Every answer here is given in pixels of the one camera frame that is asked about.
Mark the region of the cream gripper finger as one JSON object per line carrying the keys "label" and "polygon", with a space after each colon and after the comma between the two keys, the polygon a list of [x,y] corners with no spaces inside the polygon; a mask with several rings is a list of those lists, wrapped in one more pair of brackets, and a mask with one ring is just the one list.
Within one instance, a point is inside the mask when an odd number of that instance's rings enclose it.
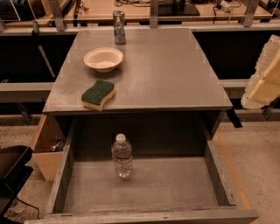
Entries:
{"label": "cream gripper finger", "polygon": [[280,37],[271,35],[264,45],[241,98],[245,109],[269,106],[280,96]]}

